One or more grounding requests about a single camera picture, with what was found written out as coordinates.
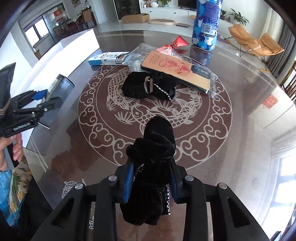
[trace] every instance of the blue camouflage bottle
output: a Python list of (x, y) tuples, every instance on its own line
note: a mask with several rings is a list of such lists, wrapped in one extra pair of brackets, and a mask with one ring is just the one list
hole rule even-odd
[(215, 48), (223, 0), (197, 0), (192, 43), (202, 50)]

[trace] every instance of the metal screw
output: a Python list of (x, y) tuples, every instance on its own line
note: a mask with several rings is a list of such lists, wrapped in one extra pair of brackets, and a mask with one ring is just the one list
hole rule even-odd
[(117, 177), (115, 175), (111, 175), (108, 177), (109, 181), (114, 182), (117, 180)]
[(191, 175), (187, 175), (187, 176), (185, 176), (185, 180), (186, 180), (186, 181), (191, 182), (191, 181), (193, 181), (193, 179), (194, 179), (194, 177), (191, 176)]
[(75, 189), (81, 189), (81, 188), (83, 188), (83, 184), (82, 183), (76, 183), (75, 184)]
[(227, 185), (225, 183), (219, 183), (219, 187), (221, 189), (226, 189), (227, 188)]

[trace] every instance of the red candy wrapper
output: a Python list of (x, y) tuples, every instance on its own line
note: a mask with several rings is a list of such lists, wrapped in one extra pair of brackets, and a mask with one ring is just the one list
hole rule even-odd
[(171, 55), (173, 49), (178, 48), (178, 47), (182, 47), (182, 46), (186, 46), (188, 44), (189, 43), (185, 39), (183, 39), (181, 36), (178, 36), (176, 38), (176, 40), (171, 45), (165, 45), (165, 46), (158, 48), (156, 50), (160, 53)]

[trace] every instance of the television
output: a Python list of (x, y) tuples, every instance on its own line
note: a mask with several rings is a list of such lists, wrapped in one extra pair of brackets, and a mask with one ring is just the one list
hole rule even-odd
[(179, 7), (189, 8), (191, 10), (196, 10), (196, 8), (197, 8), (196, 1), (197, 0), (178, 0), (178, 5), (179, 5)]

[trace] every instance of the potted plant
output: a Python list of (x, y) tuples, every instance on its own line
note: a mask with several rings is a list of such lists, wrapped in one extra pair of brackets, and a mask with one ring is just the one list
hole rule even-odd
[(229, 15), (233, 16), (234, 24), (241, 23), (242, 25), (247, 25), (247, 22), (249, 23), (249, 20), (243, 17), (240, 12), (237, 13), (232, 8), (231, 10), (232, 12)]
[(158, 7), (158, 1), (151, 2), (151, 7)]
[(151, 0), (146, 0), (146, 7), (150, 7), (150, 4), (151, 4)]
[(172, 0), (160, 0), (160, 2), (163, 4), (163, 7), (168, 7), (168, 3)]
[(225, 20), (225, 14), (226, 14), (226, 11), (222, 9), (221, 10), (221, 15), (220, 15), (221, 20)]

